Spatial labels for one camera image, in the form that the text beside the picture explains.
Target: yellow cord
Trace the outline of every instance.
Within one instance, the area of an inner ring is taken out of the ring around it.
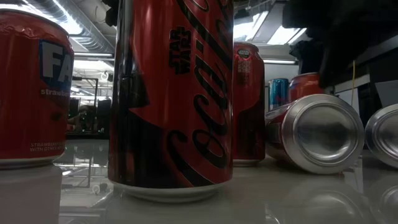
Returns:
[[[351,106],[354,104],[354,88],[355,88],[355,73],[356,73],[356,64],[353,62],[353,89],[351,94]]]

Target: glossy table surface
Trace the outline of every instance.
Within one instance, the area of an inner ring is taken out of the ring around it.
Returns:
[[[184,204],[132,198],[89,161],[0,171],[0,223],[398,223],[398,170],[368,152],[328,176],[268,158],[235,168],[214,197]]]

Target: coca-cola logo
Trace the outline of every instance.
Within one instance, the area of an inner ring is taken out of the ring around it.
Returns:
[[[215,27],[217,30],[216,36],[217,41],[213,35],[209,33],[208,29],[199,21],[195,14],[189,9],[186,1],[190,1],[193,5],[203,12],[209,13],[210,5],[207,0],[175,0],[180,6],[184,16],[189,20],[192,27],[197,31],[198,35],[205,40],[211,49],[211,54],[216,56],[222,61],[229,72],[233,69],[232,60],[232,38],[228,40],[230,34],[227,34],[232,29],[232,2],[217,0],[217,5],[221,9],[223,20],[216,19]],[[209,66],[209,62],[206,62],[200,55],[210,54],[205,52],[203,43],[196,39],[196,54],[195,64],[193,65],[193,73],[198,84],[204,89],[204,94],[196,94],[193,97],[193,106],[197,115],[205,123],[206,129],[195,129],[191,136],[187,136],[185,133],[179,130],[172,130],[167,135],[167,151],[171,156],[177,169],[184,175],[184,177],[194,186],[204,186],[214,184],[202,176],[197,170],[192,168],[178,153],[175,142],[187,143],[189,139],[192,139],[192,143],[195,145],[197,151],[213,166],[224,169],[228,166],[228,155],[226,153],[225,146],[220,142],[220,138],[230,134],[230,119],[226,117],[230,110],[230,103],[228,99],[228,82],[225,75],[228,73],[215,63],[216,70],[213,70]],[[215,104],[222,114],[223,121],[214,120],[204,109],[204,107],[210,104]]]

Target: blue soda can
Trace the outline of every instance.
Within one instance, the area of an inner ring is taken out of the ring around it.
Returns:
[[[289,103],[289,80],[276,78],[268,82],[269,110]]]

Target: silver can bottom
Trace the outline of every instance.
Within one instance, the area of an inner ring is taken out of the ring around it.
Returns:
[[[260,159],[234,159],[234,167],[255,167],[261,161]]]
[[[59,156],[31,158],[31,159],[0,159],[0,169],[21,169],[51,164]]]
[[[133,187],[112,181],[115,186],[122,188],[125,193],[133,197],[162,203],[195,202],[209,198],[216,194],[225,183],[205,187],[191,187],[183,189],[147,189]]]

